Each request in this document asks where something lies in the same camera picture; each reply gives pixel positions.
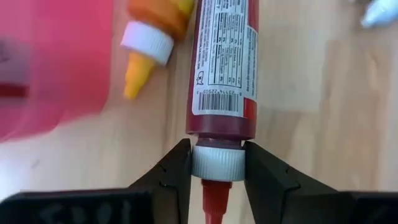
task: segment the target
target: white bottle cap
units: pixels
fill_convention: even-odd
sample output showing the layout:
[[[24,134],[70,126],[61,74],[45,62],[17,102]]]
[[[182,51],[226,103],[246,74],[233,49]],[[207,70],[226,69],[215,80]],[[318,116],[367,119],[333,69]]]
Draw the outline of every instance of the white bottle cap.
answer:
[[[132,21],[127,23],[121,45],[148,55],[161,65],[166,65],[173,50],[174,40],[155,27]]]
[[[241,181],[245,175],[245,151],[194,146],[192,175],[223,182]]]
[[[372,2],[362,20],[364,28],[390,24],[398,16],[397,0],[375,0]]]

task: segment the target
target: plastic bottle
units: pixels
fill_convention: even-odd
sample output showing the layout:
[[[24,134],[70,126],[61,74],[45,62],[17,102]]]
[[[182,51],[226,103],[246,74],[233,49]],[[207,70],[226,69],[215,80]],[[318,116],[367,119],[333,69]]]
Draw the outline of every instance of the plastic bottle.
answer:
[[[166,65],[174,40],[187,31],[194,0],[130,0],[133,21],[121,45],[131,50],[124,96],[134,99],[156,65]]]
[[[364,28],[386,26],[398,19],[397,0],[375,0],[372,2],[362,20]]]
[[[198,2],[186,132],[198,136],[207,224],[220,224],[233,181],[244,180],[242,141],[255,137],[259,0]]]

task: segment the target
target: ridged cap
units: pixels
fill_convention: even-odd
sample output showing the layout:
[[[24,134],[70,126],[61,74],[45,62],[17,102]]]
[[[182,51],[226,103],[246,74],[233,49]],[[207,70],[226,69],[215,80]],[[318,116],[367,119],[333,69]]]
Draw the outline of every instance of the ridged cap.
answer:
[[[194,146],[192,175],[222,182],[244,180],[245,151]]]
[[[155,27],[139,21],[127,23],[121,45],[138,51],[166,65],[172,53],[174,40]]]

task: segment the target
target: white bottle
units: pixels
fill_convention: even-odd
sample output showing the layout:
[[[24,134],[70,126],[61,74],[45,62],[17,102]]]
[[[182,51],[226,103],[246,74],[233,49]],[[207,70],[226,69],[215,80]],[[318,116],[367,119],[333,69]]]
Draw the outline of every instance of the white bottle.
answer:
[[[386,26],[398,19],[398,0],[373,1],[362,20],[364,28]]]

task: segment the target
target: red nozzle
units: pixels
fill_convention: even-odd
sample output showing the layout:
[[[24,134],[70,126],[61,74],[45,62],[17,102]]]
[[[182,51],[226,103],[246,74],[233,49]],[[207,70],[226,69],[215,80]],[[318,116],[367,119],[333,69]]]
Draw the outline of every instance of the red nozzle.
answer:
[[[231,182],[201,180],[203,186],[203,211],[206,213],[206,224],[221,224],[228,204]]]

